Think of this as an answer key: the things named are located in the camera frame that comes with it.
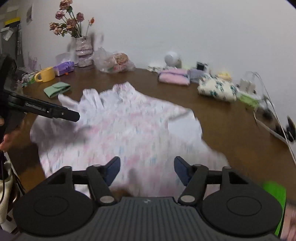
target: white floral garment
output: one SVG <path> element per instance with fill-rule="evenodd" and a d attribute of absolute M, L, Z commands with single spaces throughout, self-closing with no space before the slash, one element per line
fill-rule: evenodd
<path fill-rule="evenodd" d="M 134 196 L 178 198 L 184 186 L 174 171 L 176 156 L 211 170 L 228 166 L 222 154 L 201 140 L 200 124 L 190 109 L 145 96 L 128 82 L 100 94 L 86 89 L 79 103 L 64 95 L 59 100 L 81 117 L 73 123 L 38 116 L 34 122 L 30 136 L 38 145 L 46 177 L 63 166 L 85 170 L 119 156 L 121 169 L 111 189 L 125 188 Z M 180 120 L 194 120 L 193 128 L 185 133 L 190 138 L 169 130 L 168 125 Z M 86 185 L 76 189 L 89 195 Z"/>

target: bright green object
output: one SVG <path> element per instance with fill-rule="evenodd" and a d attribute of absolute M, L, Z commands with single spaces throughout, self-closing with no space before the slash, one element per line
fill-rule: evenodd
<path fill-rule="evenodd" d="M 241 102 L 244 102 L 245 104 L 252 106 L 252 107 L 256 107 L 259 104 L 259 101 L 256 99 L 253 99 L 250 96 L 241 94 L 241 96 L 238 98 Z"/>
<path fill-rule="evenodd" d="M 58 82 L 45 88 L 43 91 L 49 98 L 53 98 L 58 94 L 68 91 L 70 88 L 71 88 L 71 85 L 64 82 Z"/>
<path fill-rule="evenodd" d="M 279 236 L 279 231 L 281 229 L 281 224 L 283 222 L 283 216 L 284 216 L 284 210 L 285 210 L 285 205 L 286 205 L 286 198 L 287 198 L 287 191 L 286 189 L 277 184 L 276 182 L 265 182 L 262 185 L 262 188 L 267 191 L 269 194 L 274 196 L 276 200 L 281 204 L 281 209 L 282 209 L 282 215 L 281 215 L 281 221 L 275 231 L 275 235 Z"/>

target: human hand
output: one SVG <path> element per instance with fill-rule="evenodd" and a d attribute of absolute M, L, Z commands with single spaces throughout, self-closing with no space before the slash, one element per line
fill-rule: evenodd
<path fill-rule="evenodd" d="M 22 123 L 16 129 L 4 135 L 3 142 L 1 142 L 0 144 L 1 151 L 6 152 L 12 146 L 13 140 L 21 133 L 21 130 L 24 127 L 24 124 L 25 122 L 23 120 Z M 3 126 L 3 125 L 4 125 L 4 119 L 0 117 L 0 126 Z"/>

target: flower vase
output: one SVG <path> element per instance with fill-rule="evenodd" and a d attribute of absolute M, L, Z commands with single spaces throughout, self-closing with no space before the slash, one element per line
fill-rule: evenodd
<path fill-rule="evenodd" d="M 92 65 L 91 55 L 93 53 L 91 38 L 76 38 L 76 55 L 78 56 L 78 66 L 86 67 Z"/>

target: brown table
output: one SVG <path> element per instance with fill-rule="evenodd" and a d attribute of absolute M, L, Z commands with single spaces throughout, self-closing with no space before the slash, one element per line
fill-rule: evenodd
<path fill-rule="evenodd" d="M 157 81 L 157 74 L 144 69 L 118 74 L 100 73 L 95 69 L 76 69 L 68 76 L 57 77 L 48 83 L 34 83 L 24 93 L 37 99 L 59 104 L 49 99 L 43 89 L 63 81 L 72 90 L 65 95 L 79 101 L 83 89 L 95 88 L 98 92 L 115 84 L 130 82 L 137 91 L 151 97 L 170 101 L 190 108 L 200 121 L 202 138 L 213 149 L 222 152 L 230 165 L 256 182 L 273 180 L 287 188 L 288 198 L 296 200 L 296 167 L 287 146 L 254 121 L 252 109 L 237 101 L 220 102 L 197 94 L 197 85 L 189 87 L 168 85 Z M 44 179 L 36 145 L 30 143 L 29 132 L 35 115 L 28 114 L 26 126 L 17 141 L 17 148 L 9 155 L 20 174 L 25 188 L 31 189 Z"/>

